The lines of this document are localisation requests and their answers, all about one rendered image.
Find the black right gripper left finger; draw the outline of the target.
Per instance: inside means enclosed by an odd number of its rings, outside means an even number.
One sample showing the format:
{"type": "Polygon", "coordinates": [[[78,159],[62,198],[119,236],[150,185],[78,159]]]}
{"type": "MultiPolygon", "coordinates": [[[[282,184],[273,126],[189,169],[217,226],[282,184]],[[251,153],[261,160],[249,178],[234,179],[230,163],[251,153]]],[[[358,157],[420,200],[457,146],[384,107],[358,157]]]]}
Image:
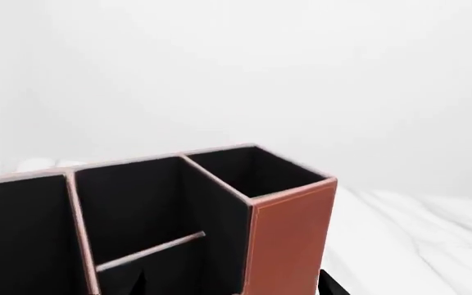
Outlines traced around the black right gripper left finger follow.
{"type": "Polygon", "coordinates": [[[144,270],[139,273],[138,279],[132,287],[132,295],[146,295],[146,277],[144,270]]]}

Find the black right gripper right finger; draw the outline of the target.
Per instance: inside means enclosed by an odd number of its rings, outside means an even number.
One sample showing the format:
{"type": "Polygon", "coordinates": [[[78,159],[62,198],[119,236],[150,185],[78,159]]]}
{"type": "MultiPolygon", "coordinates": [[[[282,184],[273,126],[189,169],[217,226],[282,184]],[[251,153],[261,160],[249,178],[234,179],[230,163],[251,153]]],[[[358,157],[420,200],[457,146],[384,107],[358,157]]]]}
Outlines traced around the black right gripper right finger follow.
{"type": "Polygon", "coordinates": [[[325,270],[320,270],[318,292],[319,295],[351,295],[327,272],[325,272],[325,270]]]}

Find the brown leather desk caddy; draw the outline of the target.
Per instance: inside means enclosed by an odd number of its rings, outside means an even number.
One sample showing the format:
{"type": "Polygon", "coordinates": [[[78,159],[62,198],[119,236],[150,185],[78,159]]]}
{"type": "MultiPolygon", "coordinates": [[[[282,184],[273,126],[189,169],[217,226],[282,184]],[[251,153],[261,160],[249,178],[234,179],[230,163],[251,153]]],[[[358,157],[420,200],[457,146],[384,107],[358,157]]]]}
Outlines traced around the brown leather desk caddy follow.
{"type": "Polygon", "coordinates": [[[315,295],[337,180],[255,144],[0,176],[0,295],[315,295]]]}

